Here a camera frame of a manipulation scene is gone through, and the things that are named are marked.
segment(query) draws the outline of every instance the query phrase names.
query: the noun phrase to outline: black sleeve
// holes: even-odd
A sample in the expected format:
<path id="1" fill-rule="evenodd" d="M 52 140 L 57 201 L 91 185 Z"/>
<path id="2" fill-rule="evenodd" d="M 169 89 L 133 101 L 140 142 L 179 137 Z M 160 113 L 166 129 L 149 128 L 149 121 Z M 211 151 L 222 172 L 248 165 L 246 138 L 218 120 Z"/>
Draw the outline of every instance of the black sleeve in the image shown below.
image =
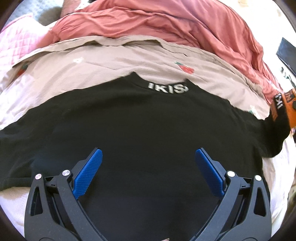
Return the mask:
<path id="1" fill-rule="evenodd" d="M 258 149 L 262 157 L 274 157 L 281 152 L 284 140 L 290 133 L 290 126 L 286 109 L 279 109 L 278 116 L 269 116 L 265 120 L 258 120 L 249 112 L 234 108 L 234 114 L 244 126 L 246 137 Z"/>

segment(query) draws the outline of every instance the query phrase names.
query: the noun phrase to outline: beige fabric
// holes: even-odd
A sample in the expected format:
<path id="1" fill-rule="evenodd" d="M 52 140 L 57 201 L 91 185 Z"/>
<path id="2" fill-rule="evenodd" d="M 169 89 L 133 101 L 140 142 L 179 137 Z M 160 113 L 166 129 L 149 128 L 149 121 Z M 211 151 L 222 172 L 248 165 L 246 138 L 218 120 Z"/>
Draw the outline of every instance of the beige fabric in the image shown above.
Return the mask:
<path id="1" fill-rule="evenodd" d="M 28 69 L 16 78 L 26 62 L 31 63 Z M 175 62 L 193 68 L 194 73 L 185 73 Z M 269 114 L 261 88 L 214 54 L 149 36 L 120 39 L 89 36 L 36 50 L 0 76 L 6 85 L 0 94 L 0 129 L 53 96 L 111 81 L 132 71 L 150 82 L 165 85 L 188 78 L 235 107 L 252 110 L 262 118 Z M 289 148 L 281 152 L 281 157 L 266 159 L 263 166 L 265 177 L 270 180 L 271 202 L 276 207 L 284 206 L 283 197 L 290 187 L 283 186 L 287 182 L 282 180 L 288 177 L 282 169 L 278 172 L 275 163 L 285 163 L 285 167 L 295 164 Z M 11 188 L 0 192 L 0 204 L 22 234 L 28 191 L 29 188 Z M 16 206 L 21 211 L 15 212 Z"/>

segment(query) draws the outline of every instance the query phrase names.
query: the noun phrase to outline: bed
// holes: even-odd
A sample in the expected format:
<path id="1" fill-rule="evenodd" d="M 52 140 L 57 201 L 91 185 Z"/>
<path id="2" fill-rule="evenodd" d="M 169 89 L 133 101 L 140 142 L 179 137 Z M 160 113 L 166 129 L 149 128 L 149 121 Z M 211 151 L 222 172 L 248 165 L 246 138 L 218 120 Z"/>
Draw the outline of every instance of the bed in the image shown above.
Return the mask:
<path id="1" fill-rule="evenodd" d="M 11 12 L 9 7 L 15 7 L 16 5 L 17 3 L 13 2 L 11 5 L 7 5 L 5 7 L 6 15 L 2 15 L 2 22 L 4 22 L 4 19 L 7 19 L 9 13 Z M 76 80 L 75 84 L 71 86 L 69 86 L 69 82 L 67 83 L 69 79 L 66 80 L 65 78 L 56 79 L 55 84 L 51 86 L 48 84 L 52 81 L 50 78 L 44 80 L 42 85 L 36 84 L 35 80 L 38 79 L 40 73 L 44 73 L 45 71 L 57 71 L 58 65 L 62 66 L 63 62 L 69 63 L 69 59 L 67 59 L 66 56 L 69 53 L 74 56 L 71 57 L 73 64 L 89 61 L 88 58 L 91 57 L 90 54 L 87 53 L 92 51 L 91 45 L 94 43 L 97 44 L 96 49 L 101 53 L 101 55 L 110 55 L 108 56 L 108 58 L 110 58 L 110 62 L 108 63 L 114 64 L 104 65 L 104 63 L 102 63 L 99 59 L 91 60 L 93 63 L 102 67 L 102 69 L 96 71 L 105 71 L 104 76 L 106 77 L 99 80 L 92 79 L 90 81 L 89 75 L 85 75 L 84 81 Z M 79 51 L 85 52 L 85 56 L 82 56 Z M 120 53 L 122 56 L 120 58 L 115 58 L 114 53 Z M 176 58 L 177 56 L 183 62 L 186 60 L 182 59 L 180 54 L 192 58 L 194 61 L 200 61 L 200 64 L 197 65 L 194 65 L 193 62 L 185 62 L 186 66 L 192 66 L 195 73 L 198 72 L 196 77 L 193 78 L 189 75 L 189 73 L 182 71 L 178 64 L 172 65 L 172 58 L 165 57 L 170 54 L 173 54 L 173 58 Z M 42 68 L 42 66 L 48 66 L 48 64 L 52 62 L 53 59 L 57 59 L 57 57 L 60 59 L 59 64 L 53 66 L 50 70 Z M 157 62 L 157 59 L 159 58 L 161 59 L 161 64 Z M 80 37 L 75 41 L 64 40 L 60 43 L 44 47 L 41 50 L 35 50 L 29 55 L 24 56 L 19 61 L 15 61 L 13 64 L 14 68 L 2 72 L 1 76 L 6 83 L 4 83 L 4 87 L 2 87 L 3 92 L 0 95 L 0 99 L 9 103 L 6 107 L 3 106 L 1 109 L 1 116 L 4 116 L 0 125 L 2 129 L 10 123 L 17 121 L 29 109 L 44 103 L 53 96 L 72 89 L 83 89 L 89 86 L 108 82 L 119 76 L 124 76 L 131 71 L 136 71 L 142 78 L 159 84 L 168 84 L 170 81 L 176 82 L 178 79 L 190 76 L 191 81 L 202 89 L 229 100 L 235 107 L 254 113 L 257 118 L 265 118 L 269 112 L 269 106 L 266 103 L 266 93 L 263 93 L 263 88 L 260 88 L 257 83 L 250 81 L 249 78 L 246 78 L 231 64 L 219 58 L 217 55 L 209 53 L 208 51 L 192 46 L 180 47 L 179 44 L 169 43 L 155 37 L 130 35 L 129 37 L 119 37 L 116 40 L 112 40 L 105 37 L 89 36 Z M 169 69 L 161 68 L 161 65 L 163 64 Z M 35 65 L 40 67 L 40 69 L 38 69 L 39 72 L 34 71 L 32 68 L 32 66 Z M 22 68 L 25 68 L 25 74 L 22 74 Z M 161 75 L 162 78 L 155 78 L 155 70 L 158 71 L 157 75 Z M 165 72 L 171 72 L 173 74 L 168 76 L 163 75 L 162 73 L 164 70 Z M 292 137 L 289 137 L 285 141 L 283 150 L 278 156 L 272 159 L 263 159 L 263 172 L 271 192 L 271 207 L 273 209 L 272 213 L 274 214 L 274 233 L 279 229 L 283 220 L 283 215 L 286 212 L 285 207 L 287 204 L 285 197 L 288 195 L 290 190 L 289 183 L 292 185 L 294 177 L 294 171 L 293 169 L 291 170 L 291 167 L 296 165 L 293 156 L 295 156 L 295 145 L 292 142 Z M 279 193 L 281 193 L 280 196 L 283 197 L 280 201 L 278 198 Z M 27 195 L 28 188 L 14 188 L 2 192 L 2 199 L 0 199 L 0 204 L 6 215 L 22 234 L 22 214 L 24 213 Z M 18 212 L 13 214 L 12 210 L 15 208 L 17 208 Z M 289 224 L 292 223 L 291 219 L 293 219 L 292 214 L 290 216 L 290 220 L 288 220 L 287 223 L 285 223 L 285 225 L 283 225 L 274 235 L 273 240 L 276 240 L 276 238 L 280 235 L 287 235 L 285 227 L 289 227 Z"/>

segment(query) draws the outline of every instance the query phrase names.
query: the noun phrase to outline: black shirt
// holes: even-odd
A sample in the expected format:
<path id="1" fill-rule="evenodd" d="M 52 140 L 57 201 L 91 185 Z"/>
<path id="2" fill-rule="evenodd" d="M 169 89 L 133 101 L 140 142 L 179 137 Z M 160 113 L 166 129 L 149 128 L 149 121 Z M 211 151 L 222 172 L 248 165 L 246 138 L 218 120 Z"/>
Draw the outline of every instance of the black shirt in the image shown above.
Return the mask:
<path id="1" fill-rule="evenodd" d="M 189 80 L 162 86 L 133 72 L 55 96 L 0 131 L 0 190 L 58 175 L 98 147 L 103 163 L 79 200 L 107 240 L 185 241 L 217 203 L 195 151 L 252 178 L 283 141 L 271 117 L 258 120 Z"/>

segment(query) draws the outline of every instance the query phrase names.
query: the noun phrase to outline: red fabric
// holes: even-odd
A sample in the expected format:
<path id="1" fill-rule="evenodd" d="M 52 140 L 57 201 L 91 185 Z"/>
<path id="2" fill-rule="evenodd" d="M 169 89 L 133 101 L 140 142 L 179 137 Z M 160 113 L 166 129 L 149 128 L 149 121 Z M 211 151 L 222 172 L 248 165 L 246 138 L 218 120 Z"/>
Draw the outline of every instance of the red fabric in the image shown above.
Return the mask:
<path id="1" fill-rule="evenodd" d="M 97 0 L 60 19 L 40 47 L 71 38 L 149 35 L 212 52 L 263 88 L 271 103 L 280 86 L 244 20 L 217 0 Z"/>

